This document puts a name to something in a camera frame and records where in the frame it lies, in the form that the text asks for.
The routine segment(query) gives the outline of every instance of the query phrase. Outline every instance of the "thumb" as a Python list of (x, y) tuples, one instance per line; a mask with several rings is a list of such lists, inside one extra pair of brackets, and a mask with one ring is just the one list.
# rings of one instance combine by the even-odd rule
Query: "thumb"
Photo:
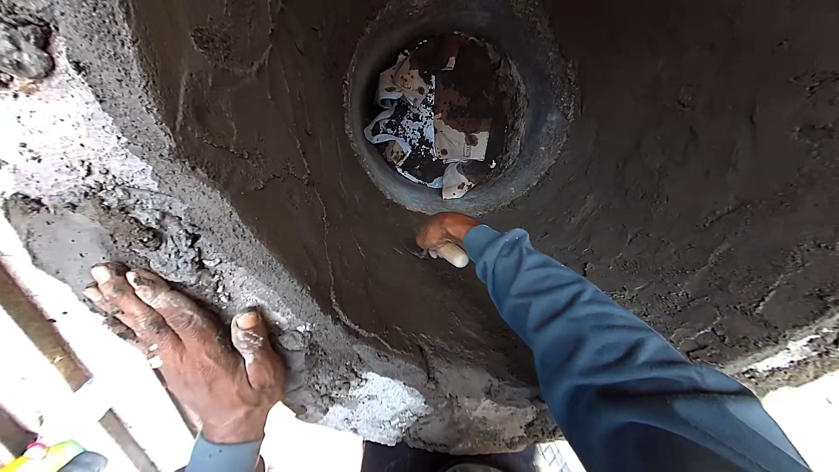
[(265, 320), (255, 308), (246, 308), (230, 324), (233, 347), (245, 361), (251, 387), (257, 390), (284, 388), (283, 360), (271, 349)]

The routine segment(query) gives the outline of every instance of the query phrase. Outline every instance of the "blue long-sleeve shirt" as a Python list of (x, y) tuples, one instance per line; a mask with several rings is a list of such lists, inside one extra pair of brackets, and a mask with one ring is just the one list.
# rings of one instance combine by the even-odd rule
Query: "blue long-sleeve shirt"
[[(533, 350), (543, 396), (587, 472), (809, 470), (751, 391), (692, 364), (535, 250), (522, 229), (477, 226), (465, 246), (502, 318)], [(187, 470), (255, 464), (258, 443), (250, 444), (199, 437)]]

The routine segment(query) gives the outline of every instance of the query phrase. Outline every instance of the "round opening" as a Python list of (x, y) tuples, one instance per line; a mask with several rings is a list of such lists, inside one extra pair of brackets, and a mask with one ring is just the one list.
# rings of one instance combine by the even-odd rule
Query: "round opening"
[[(571, 68), (546, 24), (534, 10), (519, 14), (503, 0), (478, 8), (457, 0), (431, 0), (417, 8), (390, 4), (379, 13), (358, 41), (347, 72), (345, 125), (362, 167), (386, 197), (412, 211), (478, 215), (509, 204), (536, 184), (565, 142), (575, 98)], [(405, 50), (453, 34), (473, 38), (498, 59), (498, 102), (491, 116), (487, 169), (477, 172), (480, 181), (462, 197), (444, 200), (440, 188), (397, 172), (386, 157), (386, 145), (371, 143), (365, 128), (383, 110), (375, 100), (382, 72)]]
[(487, 41), (424, 39), (369, 87), (365, 138), (394, 172), (443, 199), (462, 197), (519, 157), (524, 81)]

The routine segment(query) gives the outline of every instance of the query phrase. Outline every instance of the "fingernail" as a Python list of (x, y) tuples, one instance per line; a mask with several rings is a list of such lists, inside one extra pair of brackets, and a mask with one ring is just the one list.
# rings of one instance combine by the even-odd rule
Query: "fingernail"
[(104, 265), (94, 265), (91, 269), (91, 275), (101, 284), (111, 280), (111, 271)]
[(95, 287), (86, 288), (82, 294), (90, 298), (92, 302), (99, 302), (102, 299), (102, 293)]
[(137, 297), (144, 302), (148, 302), (154, 296), (154, 291), (151, 289), (151, 287), (147, 286), (136, 287), (134, 289), (134, 293), (136, 293)]
[(236, 315), (236, 326), (240, 329), (251, 329), (259, 323), (259, 314), (256, 312), (246, 312)]
[(134, 281), (136, 277), (137, 277), (137, 272), (134, 272), (133, 270), (130, 270), (130, 271), (125, 273), (125, 278), (128, 279), (128, 283), (131, 284), (134, 287), (137, 286), (137, 284)]

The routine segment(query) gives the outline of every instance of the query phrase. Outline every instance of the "yellow object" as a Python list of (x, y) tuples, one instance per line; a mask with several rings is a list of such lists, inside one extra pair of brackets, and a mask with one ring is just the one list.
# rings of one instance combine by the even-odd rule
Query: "yellow object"
[(76, 441), (64, 441), (48, 448), (35, 443), (22, 456), (0, 469), (0, 472), (58, 472), (83, 452), (85, 449)]

